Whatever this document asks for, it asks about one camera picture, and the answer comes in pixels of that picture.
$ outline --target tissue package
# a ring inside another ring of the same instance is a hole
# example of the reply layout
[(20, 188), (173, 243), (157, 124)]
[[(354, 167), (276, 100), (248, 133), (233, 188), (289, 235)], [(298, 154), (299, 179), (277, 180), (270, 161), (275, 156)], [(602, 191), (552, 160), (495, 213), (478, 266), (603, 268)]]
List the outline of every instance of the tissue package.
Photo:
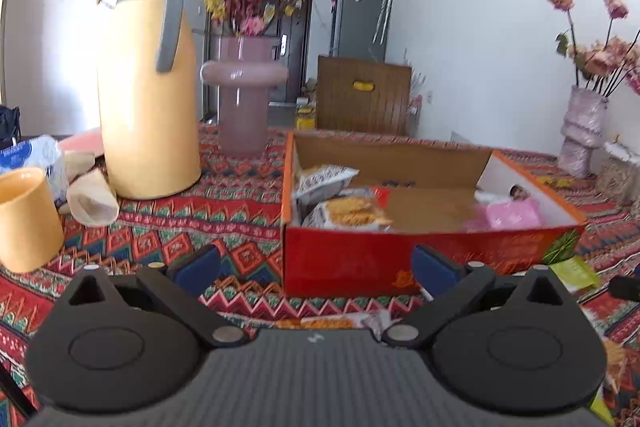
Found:
[(66, 179), (64, 156), (54, 138), (38, 136), (0, 151), (0, 174), (21, 167), (39, 167), (44, 170), (56, 207), (65, 203), (69, 183)]

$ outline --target black bag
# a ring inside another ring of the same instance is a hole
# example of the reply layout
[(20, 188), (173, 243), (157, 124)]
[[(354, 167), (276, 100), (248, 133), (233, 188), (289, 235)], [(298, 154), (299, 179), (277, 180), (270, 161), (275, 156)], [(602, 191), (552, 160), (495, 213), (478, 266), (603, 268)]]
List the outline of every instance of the black bag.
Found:
[(19, 141), (20, 138), (20, 108), (0, 105), (0, 150), (11, 147), (13, 139)]

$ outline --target metal bolt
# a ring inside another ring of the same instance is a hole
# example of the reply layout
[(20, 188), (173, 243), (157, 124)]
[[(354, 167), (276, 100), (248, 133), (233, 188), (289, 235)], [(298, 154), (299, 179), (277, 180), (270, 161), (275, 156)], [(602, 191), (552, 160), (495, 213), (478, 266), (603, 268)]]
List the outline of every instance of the metal bolt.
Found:
[(386, 336), (393, 341), (409, 342), (414, 341), (420, 335), (420, 331), (409, 324), (396, 324), (386, 330)]
[(213, 339), (222, 344), (232, 344), (242, 340), (244, 331), (236, 326), (221, 326), (213, 332)]

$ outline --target patterned tablecloth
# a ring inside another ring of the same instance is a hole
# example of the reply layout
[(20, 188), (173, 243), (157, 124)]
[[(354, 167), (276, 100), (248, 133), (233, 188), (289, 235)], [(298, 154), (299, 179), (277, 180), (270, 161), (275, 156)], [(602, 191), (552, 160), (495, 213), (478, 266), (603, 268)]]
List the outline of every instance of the patterned tablecloth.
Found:
[[(203, 176), (196, 185), (161, 200), (122, 200), (120, 216), (110, 227), (87, 229), (65, 217), (65, 246), (47, 266), (26, 275), (0, 268), (0, 360), (34, 402), (23, 366), (29, 339), (69, 279), (86, 263), (99, 263), (112, 273), (126, 274), (141, 264), (168, 264), (200, 246), (215, 243), (223, 254), (222, 277), (201, 300), (250, 330), (274, 327), (287, 319), (350, 312), (386, 309), (392, 317), (401, 317), (423, 304), (420, 296), (300, 299), (283, 295), (280, 202), (285, 140), (283, 131), (272, 130), (266, 155), (260, 161), (228, 160), (219, 154), (216, 128), (202, 126)], [(615, 203), (596, 194), (593, 179), (574, 180), (563, 175), (551, 156), (509, 155), (589, 216), (591, 224), (577, 253), (604, 282), (640, 263), (639, 224)], [(612, 299), (605, 289), (606, 285), (578, 299), (598, 330), (621, 346), (623, 362), (616, 375), (619, 391), (607, 393), (607, 404), (619, 425), (640, 425), (640, 305)], [(14, 407), (0, 394), (0, 427), (21, 423)]]

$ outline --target yellow thermos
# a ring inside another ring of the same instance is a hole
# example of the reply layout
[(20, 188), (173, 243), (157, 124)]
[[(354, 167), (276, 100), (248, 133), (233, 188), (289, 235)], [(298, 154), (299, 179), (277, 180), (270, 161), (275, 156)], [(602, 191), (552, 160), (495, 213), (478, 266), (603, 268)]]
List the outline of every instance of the yellow thermos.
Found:
[(98, 63), (104, 156), (116, 192), (146, 200), (200, 177), (195, 48), (184, 0), (118, 0)]

